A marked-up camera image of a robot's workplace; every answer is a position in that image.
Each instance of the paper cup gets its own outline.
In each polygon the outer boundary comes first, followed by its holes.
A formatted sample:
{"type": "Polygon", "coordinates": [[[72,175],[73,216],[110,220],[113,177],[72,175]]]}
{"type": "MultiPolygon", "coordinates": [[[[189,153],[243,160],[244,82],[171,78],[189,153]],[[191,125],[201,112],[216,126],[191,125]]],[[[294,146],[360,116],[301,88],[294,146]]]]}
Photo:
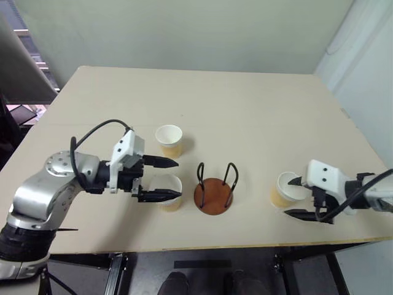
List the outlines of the paper cup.
{"type": "Polygon", "coordinates": [[[165,157],[176,159],[182,154],[182,130],[175,125],[163,125],[155,132],[165,157]]]}
{"type": "Polygon", "coordinates": [[[311,191],[302,186],[292,186],[288,182],[299,177],[294,172],[284,172],[278,176],[276,187],[272,189],[270,200],[276,207],[289,207],[295,202],[304,200],[311,191]]]}
{"type": "MultiPolygon", "coordinates": [[[[154,176],[150,183],[149,190],[154,191],[155,189],[172,189],[176,192],[182,192],[182,181],[172,174],[154,176]]],[[[172,212],[179,209],[181,203],[182,196],[157,204],[162,210],[172,212]]]]}

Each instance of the wooden coaster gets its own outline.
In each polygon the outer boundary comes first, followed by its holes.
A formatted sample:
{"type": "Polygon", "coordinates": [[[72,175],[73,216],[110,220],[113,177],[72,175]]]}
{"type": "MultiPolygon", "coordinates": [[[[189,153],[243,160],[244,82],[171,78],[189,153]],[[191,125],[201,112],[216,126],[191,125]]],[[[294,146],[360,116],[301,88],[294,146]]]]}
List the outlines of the wooden coaster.
{"type": "Polygon", "coordinates": [[[204,185],[204,205],[202,204],[202,187],[198,184],[194,191],[194,202],[195,205],[203,213],[208,215],[218,215],[222,214],[228,210],[232,204],[233,196],[231,194],[231,199],[227,207],[225,203],[228,200],[231,188],[228,184],[222,185],[222,180],[218,178],[207,178],[203,181],[204,185]]]}

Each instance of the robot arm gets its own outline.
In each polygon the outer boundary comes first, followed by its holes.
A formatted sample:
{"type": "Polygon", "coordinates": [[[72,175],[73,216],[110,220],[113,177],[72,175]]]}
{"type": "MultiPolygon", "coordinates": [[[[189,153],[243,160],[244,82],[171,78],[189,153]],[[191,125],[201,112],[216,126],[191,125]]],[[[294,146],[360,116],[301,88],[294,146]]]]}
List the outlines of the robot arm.
{"type": "Polygon", "coordinates": [[[43,169],[16,191],[0,233],[0,280],[35,275],[49,258],[49,247],[75,196],[81,191],[102,194],[118,189],[139,202],[162,202],[181,195],[167,189],[144,191],[144,166],[168,168],[178,164],[164,157],[144,155],[144,140],[128,129],[114,146],[111,161],[70,151],[50,156],[43,169]]]}
{"type": "Polygon", "coordinates": [[[393,212],[393,170],[380,175],[360,173],[356,179],[346,176],[340,169],[312,160],[304,177],[288,184],[304,186],[313,191],[315,213],[292,209],[286,214],[305,221],[333,224],[334,217],[344,211],[356,214],[357,209],[393,212]]]}

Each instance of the metal wire handle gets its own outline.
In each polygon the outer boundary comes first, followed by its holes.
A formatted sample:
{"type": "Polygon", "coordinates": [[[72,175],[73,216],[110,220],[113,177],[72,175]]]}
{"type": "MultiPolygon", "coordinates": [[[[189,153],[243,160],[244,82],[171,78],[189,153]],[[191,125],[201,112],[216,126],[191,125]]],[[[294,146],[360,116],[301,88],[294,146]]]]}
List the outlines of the metal wire handle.
{"type": "Polygon", "coordinates": [[[199,206],[200,208],[203,208],[203,206],[204,206],[203,170],[204,170],[204,163],[201,162],[201,163],[199,163],[198,169],[196,171],[196,177],[198,177],[199,184],[202,188],[202,202],[201,202],[201,205],[199,206]]]}
{"type": "Polygon", "coordinates": [[[235,176],[235,181],[233,182],[232,187],[231,187],[231,190],[230,190],[230,192],[229,192],[228,200],[227,200],[227,202],[225,203],[225,207],[228,207],[228,206],[229,206],[230,200],[231,200],[231,198],[232,198],[232,192],[233,192],[233,190],[235,189],[235,187],[236,187],[236,185],[237,185],[237,183],[238,183],[238,180],[239,180],[239,171],[238,171],[238,169],[236,168],[236,166],[235,166],[234,163],[229,163],[228,166],[227,166],[227,171],[225,172],[224,180],[222,181],[222,185],[224,186],[224,185],[226,184],[226,180],[227,180],[227,176],[228,176],[228,172],[229,172],[229,168],[230,168],[230,167],[233,167],[236,176],[235,176]]]}

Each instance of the beige tabletop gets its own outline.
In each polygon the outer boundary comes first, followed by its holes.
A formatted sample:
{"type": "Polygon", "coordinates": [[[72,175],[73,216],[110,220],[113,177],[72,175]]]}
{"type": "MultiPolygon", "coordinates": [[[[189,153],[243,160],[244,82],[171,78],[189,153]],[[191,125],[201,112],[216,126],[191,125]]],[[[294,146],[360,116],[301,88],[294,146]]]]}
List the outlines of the beige tabletop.
{"type": "MultiPolygon", "coordinates": [[[[179,167],[145,168],[173,173],[183,182],[184,202],[176,212],[137,203],[130,194],[80,193],[52,253],[152,251],[344,243],[391,238],[393,214],[373,210],[341,214],[335,225],[291,218],[270,203],[282,171],[301,173],[311,159],[356,173],[385,167],[322,82],[312,75],[225,73],[125,68],[79,68],[28,133],[0,173],[0,218],[5,222],[17,187],[39,171],[54,152],[68,149],[106,119],[132,125],[146,141],[146,154],[161,155],[154,132],[163,124],[184,131],[179,167]],[[196,170],[223,178],[234,162],[239,182],[230,209],[208,216],[193,202],[196,170]]],[[[108,125],[91,136],[81,152],[110,159],[123,128],[108,125]]],[[[311,200],[294,208],[312,209],[311,200]]]]}

